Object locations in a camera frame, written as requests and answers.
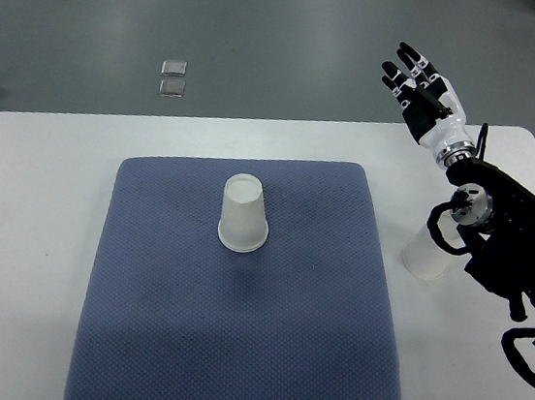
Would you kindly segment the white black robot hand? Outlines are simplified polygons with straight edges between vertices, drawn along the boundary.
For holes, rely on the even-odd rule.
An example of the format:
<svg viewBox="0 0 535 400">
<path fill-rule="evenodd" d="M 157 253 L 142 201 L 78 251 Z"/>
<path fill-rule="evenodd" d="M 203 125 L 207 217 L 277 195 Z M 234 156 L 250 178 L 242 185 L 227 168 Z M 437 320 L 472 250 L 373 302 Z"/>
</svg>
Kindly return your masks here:
<svg viewBox="0 0 535 400">
<path fill-rule="evenodd" d="M 441 169 L 477 156 L 478 147 L 465 131 L 464 108 L 448 79 L 404 42 L 398 45 L 396 56 L 404 67 L 384 62 L 382 81 L 397 99 L 416 144 L 429 150 Z"/>
</svg>

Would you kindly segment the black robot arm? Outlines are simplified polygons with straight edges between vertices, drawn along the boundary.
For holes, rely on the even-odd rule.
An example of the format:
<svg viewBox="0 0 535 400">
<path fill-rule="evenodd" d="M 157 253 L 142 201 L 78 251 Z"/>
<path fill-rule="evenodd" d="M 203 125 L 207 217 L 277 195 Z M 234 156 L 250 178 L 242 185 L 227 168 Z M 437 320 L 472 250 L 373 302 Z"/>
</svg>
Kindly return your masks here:
<svg viewBox="0 0 535 400">
<path fill-rule="evenodd" d="M 510 318 L 522 323 L 524 304 L 535 309 L 535 195 L 469 153 L 447 159 L 445 168 L 456 191 L 432 208 L 426 222 L 430 237 L 448 254 L 468 255 L 466 273 L 506 299 Z M 535 373 L 516 348 L 520 339 L 535 348 L 535 327 L 509 329 L 501 347 L 515 372 L 535 389 Z"/>
</svg>

